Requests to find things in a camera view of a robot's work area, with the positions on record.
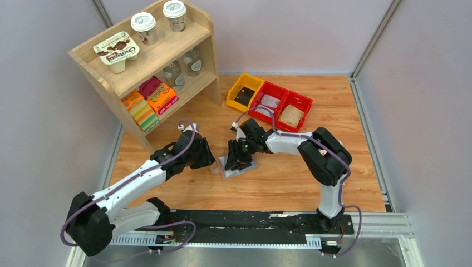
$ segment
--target wood floor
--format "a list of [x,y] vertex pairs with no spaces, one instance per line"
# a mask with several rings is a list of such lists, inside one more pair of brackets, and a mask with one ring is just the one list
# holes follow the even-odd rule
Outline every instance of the wood floor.
[[[224,100],[238,76],[221,76]],[[356,105],[346,76],[260,76],[260,78],[313,99],[313,106],[301,132],[327,128],[351,153],[352,175],[346,181],[345,204],[362,211],[385,211],[376,174],[363,135]],[[217,107],[202,93],[164,121],[148,135],[156,148],[176,141],[182,119],[196,122],[210,143],[215,158],[227,153],[229,130],[240,115],[225,104]],[[269,125],[259,121],[266,130]],[[111,184],[137,169],[149,154],[127,132],[124,134]],[[143,194],[131,206],[150,197],[162,199],[171,209],[315,211],[319,203],[319,185],[299,156],[256,154],[257,169],[223,180],[208,168],[185,169],[160,186]]]

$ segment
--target white cup lid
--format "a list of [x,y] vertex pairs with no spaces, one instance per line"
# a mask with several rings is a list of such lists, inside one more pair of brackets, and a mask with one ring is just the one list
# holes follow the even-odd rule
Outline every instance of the white cup lid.
[[136,32],[145,32],[156,26],[156,19],[147,12],[141,12],[131,18],[131,28]]
[[170,0],[164,4],[163,13],[167,18],[178,18],[187,12],[182,1]]

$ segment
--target robotic arm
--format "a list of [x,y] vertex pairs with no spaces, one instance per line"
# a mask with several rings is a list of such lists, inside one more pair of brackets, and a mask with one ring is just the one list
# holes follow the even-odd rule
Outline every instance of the robotic arm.
[[352,162],[351,154],[328,130],[319,127],[314,132],[301,133],[297,136],[282,131],[274,132],[272,129],[266,132],[253,118],[232,130],[236,131],[236,140],[228,141],[229,153],[225,170],[244,170],[251,165],[251,155],[256,152],[300,155],[321,186],[321,201],[317,210],[322,215],[320,225],[328,230],[338,222],[344,213],[344,208],[338,199],[340,181],[346,176],[347,170],[338,159],[327,154],[313,141],[297,137],[299,135],[313,137],[349,165]]
[[68,220],[72,220],[65,231],[88,256],[101,252],[112,238],[123,233],[167,223],[160,220],[159,215],[160,210],[168,207],[157,199],[131,209],[124,208],[150,188],[181,173],[185,167],[198,169],[215,162],[207,139],[197,131],[193,133],[193,128],[198,126],[182,128],[177,142],[157,150],[141,167],[116,184],[90,196],[81,192],[73,198],[67,215]]

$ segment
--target gray wall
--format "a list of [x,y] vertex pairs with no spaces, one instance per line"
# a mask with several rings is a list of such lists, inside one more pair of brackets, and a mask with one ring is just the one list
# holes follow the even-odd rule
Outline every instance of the gray wall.
[[358,80],[425,266],[470,266],[472,3],[404,0]]
[[0,14],[0,265],[65,266],[70,201],[100,188],[119,128],[67,51],[104,27],[86,0],[3,0]]
[[[155,0],[102,0],[113,22]],[[215,23],[221,72],[351,73],[391,0],[190,0]]]

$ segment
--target wooden shelf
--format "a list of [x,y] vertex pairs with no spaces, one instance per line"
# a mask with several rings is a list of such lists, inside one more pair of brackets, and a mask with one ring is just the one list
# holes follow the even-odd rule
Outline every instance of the wooden shelf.
[[137,33],[131,36],[139,46],[139,57],[136,61],[126,61],[126,70],[122,73],[113,73],[98,57],[87,62],[108,82],[119,98],[125,97],[157,71],[212,34],[189,19],[186,20],[186,29],[183,32],[174,32],[165,17],[157,21],[156,29],[159,33],[158,42],[152,46],[143,44]]
[[165,121],[167,118],[169,118],[172,114],[175,113],[179,108],[184,106],[189,100],[191,100],[194,96],[196,96],[199,92],[201,92],[203,89],[205,89],[206,86],[208,86],[210,83],[212,83],[214,80],[216,80],[217,76],[209,71],[202,70],[200,75],[198,76],[185,76],[185,86],[184,88],[176,92],[175,94],[179,97],[179,100],[175,102],[172,106],[169,107],[168,110],[166,110],[162,115],[158,115],[158,118],[160,119],[160,123]]

